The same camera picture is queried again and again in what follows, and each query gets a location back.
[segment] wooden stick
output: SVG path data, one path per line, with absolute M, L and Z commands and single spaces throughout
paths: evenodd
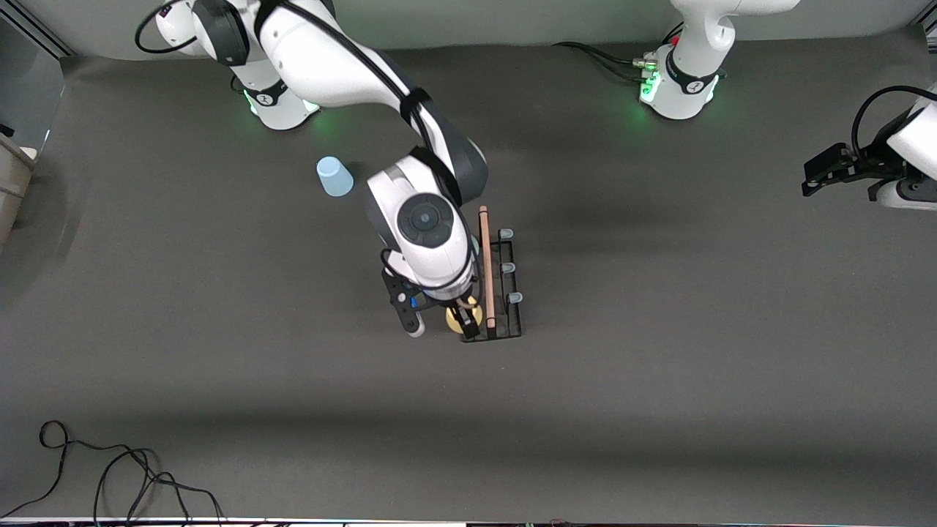
M 478 223 L 482 231 L 482 263 L 484 268 L 484 324 L 488 337 L 497 333 L 498 321 L 495 320 L 495 275 L 491 264 L 491 232 L 488 229 L 488 207 L 478 209 Z

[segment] table surface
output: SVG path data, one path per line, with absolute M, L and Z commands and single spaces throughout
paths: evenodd
M 935 217 L 800 195 L 865 97 L 930 83 L 919 28 L 740 43 L 690 122 L 575 50 L 393 56 L 487 155 L 466 210 L 517 232 L 527 334 L 401 331 L 363 207 L 416 141 L 393 111 L 276 133 L 221 66 L 74 61 L 3 253 L 4 508 L 52 480 L 57 418 L 232 516 L 937 522 Z M 76 450 L 22 514 L 89 515 L 109 458 Z M 114 477 L 119 515 L 139 476 Z

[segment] cable connector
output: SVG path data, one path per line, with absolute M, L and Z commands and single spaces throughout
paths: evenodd
M 657 71 L 657 59 L 653 58 L 636 58 L 632 60 L 632 66 L 638 69 L 646 69 L 648 71 Z

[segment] gray table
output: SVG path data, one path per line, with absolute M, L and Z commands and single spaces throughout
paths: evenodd
M 930 83 L 919 28 L 739 44 L 681 123 L 573 50 L 394 57 L 490 161 L 467 210 L 518 233 L 528 334 L 400 330 L 362 196 L 416 141 L 391 110 L 273 133 L 220 66 L 82 59 L 4 249 L 4 505 L 59 418 L 238 516 L 937 522 L 935 216 L 799 189 L 868 94 Z M 90 514 L 107 458 L 23 514 Z

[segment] yellow object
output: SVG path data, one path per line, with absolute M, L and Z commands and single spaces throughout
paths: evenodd
M 468 302 L 475 306 L 471 311 L 472 316 L 475 317 L 475 323 L 481 325 L 482 307 L 478 305 L 478 300 L 475 300 L 473 296 L 468 298 Z M 449 329 L 452 329 L 454 333 L 462 335 L 462 326 L 460 326 L 459 322 L 455 319 L 455 312 L 452 308 L 446 308 L 446 325 L 448 325 Z

